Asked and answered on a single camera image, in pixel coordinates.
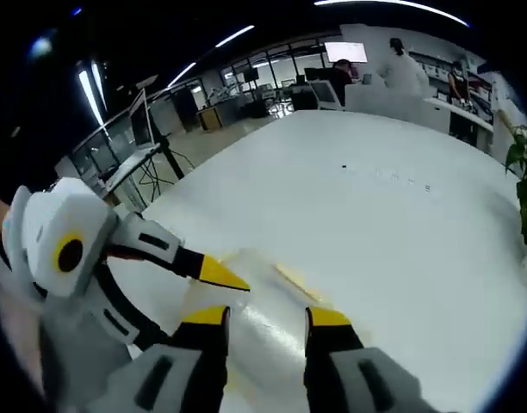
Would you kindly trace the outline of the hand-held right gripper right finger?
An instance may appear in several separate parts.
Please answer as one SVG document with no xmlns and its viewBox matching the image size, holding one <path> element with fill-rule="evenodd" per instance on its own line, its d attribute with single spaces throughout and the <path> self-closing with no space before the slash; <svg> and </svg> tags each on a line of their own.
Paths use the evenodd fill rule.
<svg viewBox="0 0 527 413">
<path fill-rule="evenodd" d="M 303 383 L 312 412 L 424 412 L 419 380 L 378 348 L 366 348 L 341 312 L 306 309 Z"/>
</svg>

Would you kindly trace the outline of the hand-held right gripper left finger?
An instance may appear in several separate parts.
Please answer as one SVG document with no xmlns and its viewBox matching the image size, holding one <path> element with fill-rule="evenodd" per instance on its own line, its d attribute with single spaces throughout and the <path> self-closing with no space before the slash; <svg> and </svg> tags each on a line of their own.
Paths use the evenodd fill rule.
<svg viewBox="0 0 527 413">
<path fill-rule="evenodd" d="M 92 412 L 218 412 L 227 382 L 230 307 L 200 309 L 172 336 L 113 372 Z"/>
</svg>

